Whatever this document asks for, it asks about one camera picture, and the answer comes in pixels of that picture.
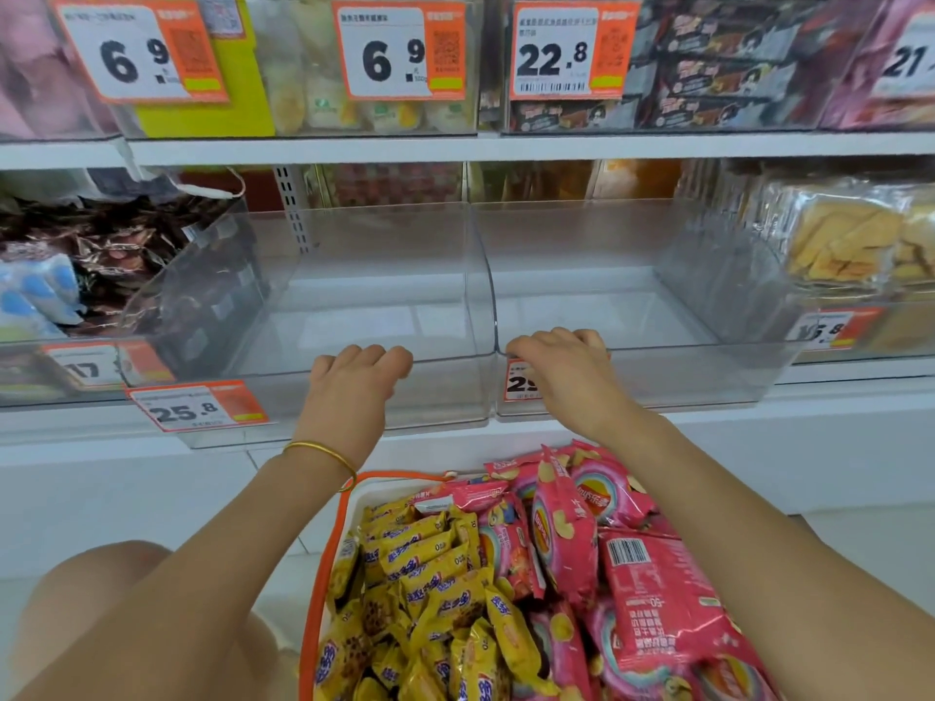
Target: orange basket handle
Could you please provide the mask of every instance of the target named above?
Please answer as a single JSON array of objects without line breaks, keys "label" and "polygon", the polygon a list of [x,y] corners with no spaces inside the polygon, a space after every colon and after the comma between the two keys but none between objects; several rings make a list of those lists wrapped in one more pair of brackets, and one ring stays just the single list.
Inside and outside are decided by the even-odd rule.
[{"label": "orange basket handle", "polygon": [[[357,483],[371,478],[384,478],[388,480],[428,480],[431,482],[445,482],[451,476],[426,475],[421,472],[409,470],[377,470],[365,472],[357,476]],[[305,620],[305,633],[302,636],[302,650],[298,660],[298,698],[299,701],[313,701],[315,694],[315,666],[318,665],[318,638],[321,636],[321,616],[324,614],[324,598],[328,591],[328,579],[331,577],[331,568],[335,564],[337,547],[344,535],[344,521],[347,519],[348,502],[351,492],[341,493],[337,502],[337,516],[335,527],[331,530],[328,543],[324,545],[318,572],[315,574],[315,586],[311,589],[309,601],[309,615]]]}]

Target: forearm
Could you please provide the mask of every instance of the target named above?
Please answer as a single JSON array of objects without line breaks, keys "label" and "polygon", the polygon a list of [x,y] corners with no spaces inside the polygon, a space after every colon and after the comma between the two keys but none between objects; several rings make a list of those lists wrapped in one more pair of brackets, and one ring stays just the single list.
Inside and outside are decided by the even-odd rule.
[{"label": "forearm", "polygon": [[935,622],[641,411],[609,446],[671,519],[790,699],[911,697]]},{"label": "forearm", "polygon": [[268,462],[16,701],[203,698],[276,564],[346,478],[306,448]]}]

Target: bangle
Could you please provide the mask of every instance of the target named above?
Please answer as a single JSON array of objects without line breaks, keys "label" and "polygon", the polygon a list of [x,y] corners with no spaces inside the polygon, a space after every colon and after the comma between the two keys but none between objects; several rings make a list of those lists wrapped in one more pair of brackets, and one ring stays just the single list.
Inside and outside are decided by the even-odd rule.
[{"label": "bangle", "polygon": [[321,445],[321,443],[316,443],[313,440],[296,440],[289,443],[289,445],[284,447],[282,451],[286,452],[286,450],[290,447],[311,447],[313,450],[323,452],[325,455],[331,455],[331,457],[343,464],[347,468],[347,471],[351,473],[351,480],[349,484],[345,484],[343,487],[337,490],[338,492],[349,492],[357,486],[357,470],[354,469],[354,467],[351,465],[348,459],[344,457],[344,455],[337,452],[336,450],[331,449],[331,447]]}]

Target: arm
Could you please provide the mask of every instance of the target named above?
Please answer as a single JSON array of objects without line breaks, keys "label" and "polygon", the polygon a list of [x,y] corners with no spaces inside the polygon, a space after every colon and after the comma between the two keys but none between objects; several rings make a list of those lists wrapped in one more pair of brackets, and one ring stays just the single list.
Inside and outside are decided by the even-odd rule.
[{"label": "arm", "polygon": [[620,388],[596,332],[520,337],[546,407],[612,449],[682,535],[789,699],[914,698],[935,620],[766,500]]},{"label": "arm", "polygon": [[[386,399],[411,365],[401,348],[319,357],[295,439],[363,464],[382,435]],[[341,464],[307,447],[267,462],[14,701],[204,698],[276,564],[347,478]]]}]

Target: store shelf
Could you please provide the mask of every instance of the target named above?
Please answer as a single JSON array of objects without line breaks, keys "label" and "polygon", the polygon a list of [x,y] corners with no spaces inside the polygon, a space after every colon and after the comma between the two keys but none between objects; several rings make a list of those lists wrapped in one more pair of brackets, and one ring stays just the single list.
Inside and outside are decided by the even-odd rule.
[{"label": "store shelf", "polygon": [[203,164],[312,164],[602,160],[682,157],[810,157],[935,154],[935,132],[739,132],[519,137],[132,140],[0,145],[0,170]]}]

